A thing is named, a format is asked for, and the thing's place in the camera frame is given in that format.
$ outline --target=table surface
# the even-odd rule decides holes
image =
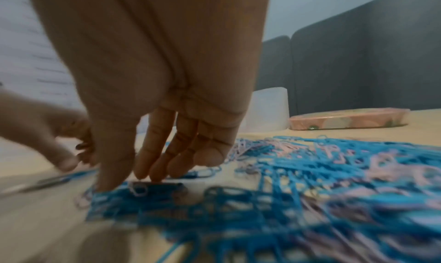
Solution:
[[[441,109],[413,111],[409,125],[386,129],[345,129],[240,134],[248,139],[263,139],[275,135],[316,138],[359,139],[375,141],[403,141],[423,145],[441,145]],[[142,145],[144,135],[136,139]],[[73,141],[65,141],[74,146]],[[234,177],[235,164],[224,165],[223,171],[204,181],[194,181],[191,188],[197,192],[210,185],[229,185],[252,188],[254,182]],[[38,154],[26,153],[0,157],[0,189],[10,185],[35,181],[53,175],[51,165]],[[168,248],[155,228],[136,232],[115,228],[109,223],[84,223],[85,211],[78,211],[73,199],[87,189],[93,178],[75,181],[64,186],[41,190],[33,194],[0,199],[0,262],[155,262]],[[191,248],[176,250],[167,262],[180,262]]]

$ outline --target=scissors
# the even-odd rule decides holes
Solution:
[[[31,184],[21,184],[16,185],[5,190],[0,191],[0,198],[10,196],[16,193],[27,193],[36,190],[42,190],[46,188],[50,188],[57,185],[62,185],[68,183],[74,179],[80,179],[82,177],[95,174],[97,172],[94,170],[86,170],[86,171],[78,171],[67,175],[51,177],[47,179],[38,180],[35,183]]]
[[[220,172],[222,168],[220,166],[210,167],[202,170],[189,171],[179,178],[167,177],[167,180],[177,180],[177,179],[200,179],[200,178],[210,178]]]

